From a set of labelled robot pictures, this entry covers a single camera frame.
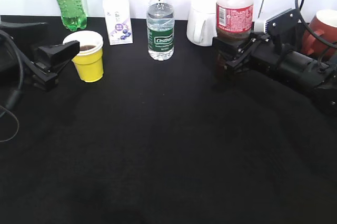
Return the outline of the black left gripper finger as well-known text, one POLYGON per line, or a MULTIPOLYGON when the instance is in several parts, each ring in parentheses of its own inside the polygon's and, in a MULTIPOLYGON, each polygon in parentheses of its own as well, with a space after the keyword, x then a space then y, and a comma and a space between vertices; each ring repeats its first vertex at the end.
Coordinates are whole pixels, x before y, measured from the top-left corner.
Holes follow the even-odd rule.
POLYGON ((79 52, 79 41, 40 46, 36 50, 36 66, 44 72, 60 72, 79 52))
POLYGON ((1 30, 10 35, 20 50, 29 50, 41 42, 48 34, 48 24, 1 22, 1 30))

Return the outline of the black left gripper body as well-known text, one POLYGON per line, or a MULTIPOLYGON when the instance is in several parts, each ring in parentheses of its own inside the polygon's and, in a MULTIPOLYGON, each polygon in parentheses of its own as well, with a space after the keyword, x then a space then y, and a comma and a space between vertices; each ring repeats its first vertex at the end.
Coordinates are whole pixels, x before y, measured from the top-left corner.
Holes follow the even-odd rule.
POLYGON ((55 88, 59 83, 58 72, 44 72, 36 66, 37 48, 33 48, 33 46, 29 50, 20 50, 16 46, 14 51, 18 52, 19 54, 19 59, 23 67, 24 76, 26 76, 28 82, 34 87, 37 87, 44 91, 50 91, 51 89, 55 88))

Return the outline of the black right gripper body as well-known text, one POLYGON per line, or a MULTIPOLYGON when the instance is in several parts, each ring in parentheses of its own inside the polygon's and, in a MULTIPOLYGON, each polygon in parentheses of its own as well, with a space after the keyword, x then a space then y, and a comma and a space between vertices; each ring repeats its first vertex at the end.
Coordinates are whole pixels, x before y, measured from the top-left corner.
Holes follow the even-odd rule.
POLYGON ((227 69, 233 75, 249 70, 256 70, 269 76, 289 76, 289 65, 286 57, 290 53, 290 46, 286 45, 282 51, 277 51, 268 36, 251 34, 251 41, 244 52, 237 55, 226 53, 227 69))

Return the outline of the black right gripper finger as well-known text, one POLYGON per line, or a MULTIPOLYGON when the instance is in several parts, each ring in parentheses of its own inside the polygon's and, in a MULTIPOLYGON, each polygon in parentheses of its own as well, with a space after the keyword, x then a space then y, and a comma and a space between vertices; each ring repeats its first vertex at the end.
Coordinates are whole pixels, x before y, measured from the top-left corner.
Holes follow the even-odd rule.
POLYGON ((227 69, 226 61, 219 52, 216 52, 215 77, 221 86, 235 86, 235 77, 232 72, 227 69))
POLYGON ((244 40, 222 40, 219 37, 213 37, 212 46, 218 51, 229 55, 237 55, 244 52, 249 47, 250 39, 244 40))

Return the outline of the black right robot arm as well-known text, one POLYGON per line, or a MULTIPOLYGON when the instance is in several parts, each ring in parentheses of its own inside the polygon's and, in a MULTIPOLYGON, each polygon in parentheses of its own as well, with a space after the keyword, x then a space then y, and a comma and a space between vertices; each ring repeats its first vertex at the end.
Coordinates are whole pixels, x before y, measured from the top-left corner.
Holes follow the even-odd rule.
POLYGON ((236 41, 214 37, 212 46, 225 78, 254 70, 307 96, 322 112, 336 115, 334 61, 319 63, 278 36, 251 34, 236 41))

